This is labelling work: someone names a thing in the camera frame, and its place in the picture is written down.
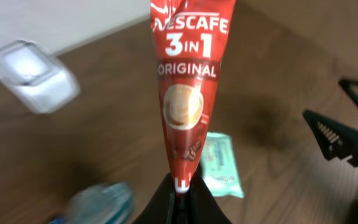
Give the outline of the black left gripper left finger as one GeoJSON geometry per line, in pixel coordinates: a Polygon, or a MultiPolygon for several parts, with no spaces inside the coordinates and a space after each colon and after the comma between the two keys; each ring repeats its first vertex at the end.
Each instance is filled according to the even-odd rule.
{"type": "Polygon", "coordinates": [[[168,173],[133,224],[171,224],[176,204],[172,176],[168,173]]]}

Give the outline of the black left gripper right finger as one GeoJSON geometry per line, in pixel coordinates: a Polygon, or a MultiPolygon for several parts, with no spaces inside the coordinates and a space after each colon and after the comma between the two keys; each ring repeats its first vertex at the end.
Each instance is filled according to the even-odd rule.
{"type": "Polygon", "coordinates": [[[198,166],[186,194],[188,223],[231,224],[205,184],[202,174],[203,170],[198,166]]]}

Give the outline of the white teal wet wipes pack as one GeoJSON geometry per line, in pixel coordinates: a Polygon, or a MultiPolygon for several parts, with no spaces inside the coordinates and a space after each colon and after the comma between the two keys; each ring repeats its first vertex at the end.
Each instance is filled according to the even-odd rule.
{"type": "Polygon", "coordinates": [[[244,198],[232,137],[208,132],[200,159],[202,178],[213,197],[244,198]]]}

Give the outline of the teal mouthwash bottle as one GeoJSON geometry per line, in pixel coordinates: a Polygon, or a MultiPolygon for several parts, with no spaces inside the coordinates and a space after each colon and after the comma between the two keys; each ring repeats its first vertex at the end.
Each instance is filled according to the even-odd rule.
{"type": "Polygon", "coordinates": [[[134,193],[125,182],[92,185],[73,196],[68,224],[123,224],[134,210],[134,193]]]}

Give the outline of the red Nescafe coffee stick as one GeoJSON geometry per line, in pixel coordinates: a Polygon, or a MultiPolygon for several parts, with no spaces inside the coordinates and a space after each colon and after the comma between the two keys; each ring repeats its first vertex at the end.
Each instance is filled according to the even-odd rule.
{"type": "Polygon", "coordinates": [[[152,0],[150,31],[173,186],[185,194],[200,161],[235,0],[152,0]]]}

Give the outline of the blue Oreo cookie pack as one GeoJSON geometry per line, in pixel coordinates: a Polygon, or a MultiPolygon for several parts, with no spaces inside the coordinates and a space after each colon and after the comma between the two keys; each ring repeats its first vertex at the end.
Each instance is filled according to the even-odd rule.
{"type": "Polygon", "coordinates": [[[48,224],[67,224],[67,219],[64,216],[58,215],[50,218],[48,224]]]}

